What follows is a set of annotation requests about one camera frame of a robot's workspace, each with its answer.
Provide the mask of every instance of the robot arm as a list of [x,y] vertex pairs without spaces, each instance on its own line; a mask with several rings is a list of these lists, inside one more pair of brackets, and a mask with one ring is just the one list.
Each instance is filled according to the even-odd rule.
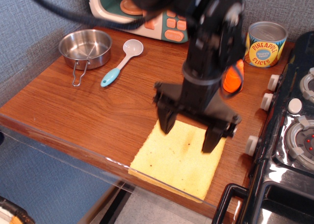
[[224,104],[218,89],[223,73],[242,59],[242,0],[133,0],[151,16],[170,9],[186,17],[189,48],[182,85],[156,83],[155,103],[161,129],[168,133],[177,114],[206,125],[203,152],[221,137],[233,136],[241,117]]

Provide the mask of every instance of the can lid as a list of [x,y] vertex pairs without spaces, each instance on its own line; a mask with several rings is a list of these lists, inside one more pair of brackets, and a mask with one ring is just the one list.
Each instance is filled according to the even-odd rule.
[[287,38],[288,31],[274,22],[256,22],[250,25],[249,34],[261,41],[278,42]]

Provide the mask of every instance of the peach button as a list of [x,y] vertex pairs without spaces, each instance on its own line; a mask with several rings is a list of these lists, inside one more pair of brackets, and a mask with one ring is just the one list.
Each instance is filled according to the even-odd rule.
[[168,26],[169,28],[175,28],[175,27],[176,27],[176,24],[177,24],[176,19],[172,19],[172,18],[168,18],[168,19],[167,19],[167,26]]
[[145,22],[144,23],[144,27],[147,28],[147,29],[154,30],[155,29],[155,23],[154,23],[154,21]]
[[176,41],[176,42],[180,42],[184,38],[184,34],[181,31],[170,30],[170,29],[165,32],[165,36],[167,39]]
[[168,17],[176,17],[176,13],[170,11],[170,10],[167,10],[167,16]]
[[179,30],[186,30],[186,21],[178,21],[177,28]]

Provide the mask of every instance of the wooden table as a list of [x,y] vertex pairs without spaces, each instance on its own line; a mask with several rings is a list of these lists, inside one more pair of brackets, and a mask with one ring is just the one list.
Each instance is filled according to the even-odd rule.
[[[226,101],[242,116],[242,122],[235,136],[227,139],[205,202],[199,204],[143,182],[123,166],[130,165],[157,121],[154,83],[182,82],[188,43],[102,30],[113,40],[105,66],[87,71],[81,86],[73,87],[73,69],[60,57],[0,109],[0,124],[212,218],[228,183],[248,186],[252,158],[244,153],[246,141],[249,135],[260,135],[267,116],[260,103],[269,92],[268,80],[272,74],[281,74],[293,44],[286,43],[274,67],[262,69],[245,63],[243,90]],[[122,46],[132,38],[143,43],[142,55],[131,59],[114,83],[101,88],[101,79],[120,63],[125,56]],[[205,128],[182,116],[178,120]],[[237,205],[234,200],[227,219],[233,219]]]

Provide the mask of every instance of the gray wall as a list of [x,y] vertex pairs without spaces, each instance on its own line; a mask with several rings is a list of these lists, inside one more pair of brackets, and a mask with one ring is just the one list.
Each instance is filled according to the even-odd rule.
[[282,24],[288,30],[288,41],[314,30],[314,0],[245,0],[243,30],[258,21]]
[[[88,0],[49,1],[90,13]],[[0,106],[60,56],[63,36],[81,28],[31,0],[0,0]]]

